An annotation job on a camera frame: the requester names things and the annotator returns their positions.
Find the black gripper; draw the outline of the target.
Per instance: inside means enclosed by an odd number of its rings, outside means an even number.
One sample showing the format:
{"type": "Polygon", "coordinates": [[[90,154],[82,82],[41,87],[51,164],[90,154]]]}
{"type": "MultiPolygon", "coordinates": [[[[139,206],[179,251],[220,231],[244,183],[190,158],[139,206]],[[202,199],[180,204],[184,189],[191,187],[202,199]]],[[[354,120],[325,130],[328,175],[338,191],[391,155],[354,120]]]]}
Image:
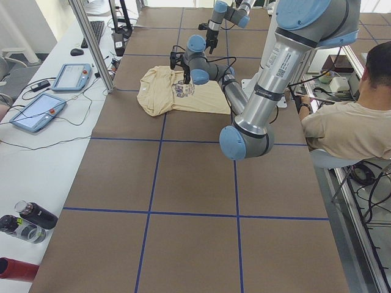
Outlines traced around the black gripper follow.
{"type": "Polygon", "coordinates": [[[219,31],[212,30],[210,28],[207,29],[207,32],[206,32],[206,42],[210,43],[209,44],[209,47],[210,47],[209,54],[212,54],[214,48],[217,47],[218,35],[219,35],[219,31]]]}
{"type": "Polygon", "coordinates": [[[175,59],[175,65],[181,67],[184,71],[183,83],[189,84],[191,81],[190,67],[188,65],[188,61],[185,58],[185,52],[176,52],[174,54],[174,59],[175,59]]]}

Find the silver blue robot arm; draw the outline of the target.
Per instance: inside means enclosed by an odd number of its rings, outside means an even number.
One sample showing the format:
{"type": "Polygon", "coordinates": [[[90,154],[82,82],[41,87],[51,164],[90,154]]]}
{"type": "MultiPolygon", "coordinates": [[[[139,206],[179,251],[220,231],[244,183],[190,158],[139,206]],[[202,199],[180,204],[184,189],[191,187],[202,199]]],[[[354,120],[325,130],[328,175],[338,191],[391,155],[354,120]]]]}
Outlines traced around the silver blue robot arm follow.
{"type": "Polygon", "coordinates": [[[207,23],[199,25],[199,30],[206,29],[206,48],[209,48],[209,53],[218,44],[218,35],[223,20],[231,22],[241,28],[245,28],[250,20],[249,14],[255,4],[255,0],[235,1],[237,8],[229,6],[224,1],[216,1],[213,7],[213,13],[207,23]]]}
{"type": "Polygon", "coordinates": [[[359,1],[280,1],[276,5],[276,43],[247,95],[232,68],[210,62],[206,54],[216,47],[222,22],[246,27],[253,6],[253,1],[241,1],[238,7],[217,1],[211,18],[202,25],[206,36],[193,35],[184,51],[170,54],[170,65],[182,67],[185,84],[216,81],[220,85],[235,117],[222,129],[219,144],[225,156],[236,161],[271,150],[274,137],[269,133],[269,116],[305,54],[352,44],[359,31],[359,1]]]}

